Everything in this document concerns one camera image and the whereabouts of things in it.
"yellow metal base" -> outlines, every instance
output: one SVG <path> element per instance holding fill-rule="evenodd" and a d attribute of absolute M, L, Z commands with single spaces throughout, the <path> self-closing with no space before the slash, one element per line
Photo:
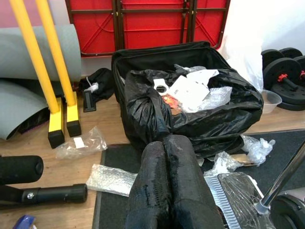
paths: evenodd
<path fill-rule="evenodd" d="M 56 98 L 59 112 L 50 114 L 48 139 L 52 149 L 65 142 L 65 136 L 63 135 L 63 105 L 61 98 Z"/>
<path fill-rule="evenodd" d="M 81 124 L 78 117 L 77 95 L 73 92 L 75 105 L 67 106 L 67 129 L 70 137 L 81 135 Z"/>

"rolled gray mat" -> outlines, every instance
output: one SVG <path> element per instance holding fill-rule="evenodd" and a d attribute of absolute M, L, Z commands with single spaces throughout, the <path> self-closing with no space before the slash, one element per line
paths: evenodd
<path fill-rule="evenodd" d="M 48 40 L 42 26 L 34 26 L 34 33 L 50 80 L 59 80 Z M 81 78 L 81 51 L 73 24 L 56 26 L 61 50 L 71 81 Z M 0 29 L 0 78 L 37 79 L 30 55 L 19 28 Z"/>
<path fill-rule="evenodd" d="M 46 107 L 43 97 L 0 79 L 0 138 L 8 140 L 20 124 Z"/>

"clear plastic bowl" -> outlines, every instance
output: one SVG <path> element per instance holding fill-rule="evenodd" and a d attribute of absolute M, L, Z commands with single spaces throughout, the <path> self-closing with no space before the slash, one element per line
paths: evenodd
<path fill-rule="evenodd" d="M 271 91 L 263 90 L 262 96 L 264 99 L 263 114 L 272 112 L 282 102 L 282 98 Z"/>

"wooden floor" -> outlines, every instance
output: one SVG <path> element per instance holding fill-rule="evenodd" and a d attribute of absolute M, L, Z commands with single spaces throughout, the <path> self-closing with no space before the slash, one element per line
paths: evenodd
<path fill-rule="evenodd" d="M 79 105 L 83 133 L 97 126 L 107 144 L 128 143 L 120 118 L 120 108 L 114 96 L 107 101 L 99 101 L 96 112 L 83 113 L 81 100 Z M 276 108 L 272 113 L 264 114 L 247 133 L 299 128 L 305 128 L 305 112 Z M 39 155 L 44 162 L 43 175 L 39 181 L 13 185 L 14 187 L 54 187 L 85 183 L 92 165 L 100 162 L 100 153 L 77 160 L 55 159 L 55 150 L 49 146 L 47 132 L 48 123 L 45 123 L 23 135 L 13 137 L 10 141 L 0 140 L 2 156 Z M 95 191 L 89 191 L 88 199 L 83 204 L 40 205 L 1 210 L 0 228 L 10 229 L 19 217 L 29 214 L 36 216 L 35 225 L 39 229 L 91 229 L 95 196 Z"/>

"black handle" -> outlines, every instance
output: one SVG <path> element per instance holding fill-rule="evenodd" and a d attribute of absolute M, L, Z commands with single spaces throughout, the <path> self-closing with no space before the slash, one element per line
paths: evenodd
<path fill-rule="evenodd" d="M 83 203 L 87 200 L 86 184 L 76 184 L 63 187 L 27 188 L 22 195 L 22 203 Z"/>
<path fill-rule="evenodd" d="M 287 79 L 287 78 L 284 78 L 283 79 L 283 82 L 285 83 L 285 84 L 287 84 L 288 86 L 290 86 L 291 88 L 292 88 L 292 90 L 293 91 L 296 91 L 297 89 L 298 89 L 298 85 L 296 85 L 295 83 L 293 83 L 292 81 L 290 81 L 289 79 Z"/>

